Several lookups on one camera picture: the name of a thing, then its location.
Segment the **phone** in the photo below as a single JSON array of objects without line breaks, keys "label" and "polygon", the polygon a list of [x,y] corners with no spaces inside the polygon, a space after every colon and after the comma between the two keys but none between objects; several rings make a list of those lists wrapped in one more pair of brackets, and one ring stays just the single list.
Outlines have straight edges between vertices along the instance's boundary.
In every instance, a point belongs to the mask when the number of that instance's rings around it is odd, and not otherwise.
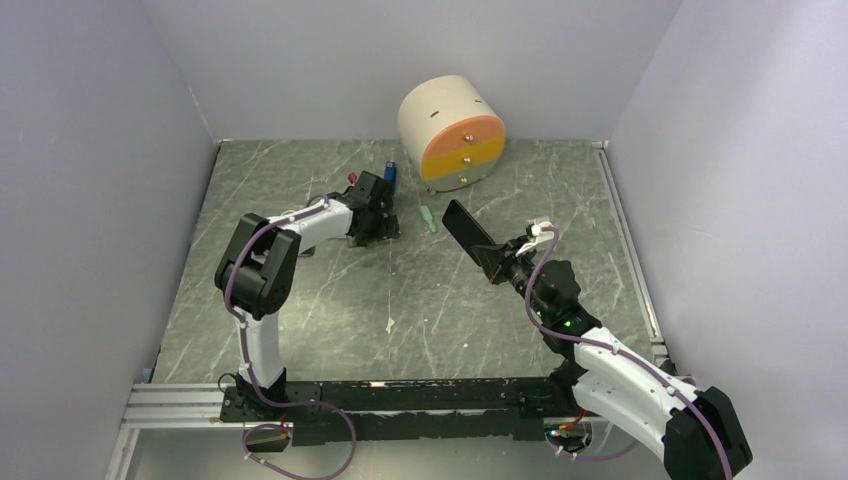
[{"label": "phone", "polygon": [[456,199],[448,203],[442,216],[442,224],[477,266],[480,266],[481,263],[474,252],[474,248],[496,245],[489,233]]},{"label": "phone", "polygon": [[312,257],[316,252],[315,245],[301,244],[298,252],[299,257]]}]

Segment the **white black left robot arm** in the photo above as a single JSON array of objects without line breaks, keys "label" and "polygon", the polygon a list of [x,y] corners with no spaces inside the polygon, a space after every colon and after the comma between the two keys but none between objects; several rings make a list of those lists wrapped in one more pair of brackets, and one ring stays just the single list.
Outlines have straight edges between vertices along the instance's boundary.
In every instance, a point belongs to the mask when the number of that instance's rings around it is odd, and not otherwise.
[{"label": "white black left robot arm", "polygon": [[394,210],[396,165],[387,163],[380,175],[352,174],[348,181],[344,191],[316,195],[299,210],[270,218],[244,215],[214,275],[237,326],[237,387],[262,420],[281,415],[288,400],[278,312],[291,292],[299,258],[328,240],[367,247],[400,235]]}]

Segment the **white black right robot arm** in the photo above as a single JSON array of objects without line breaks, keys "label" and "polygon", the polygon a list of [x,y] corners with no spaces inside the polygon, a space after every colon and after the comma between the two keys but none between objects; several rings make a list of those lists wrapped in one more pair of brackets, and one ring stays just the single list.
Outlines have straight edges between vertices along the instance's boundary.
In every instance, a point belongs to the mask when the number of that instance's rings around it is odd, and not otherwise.
[{"label": "white black right robot arm", "polygon": [[463,249],[493,284],[510,284],[548,348],[563,358],[551,375],[553,408],[587,410],[650,450],[672,479],[731,479],[753,452],[731,399],[701,389],[624,345],[580,303],[573,267],[548,252],[533,258],[528,236],[502,244],[481,236]]}]

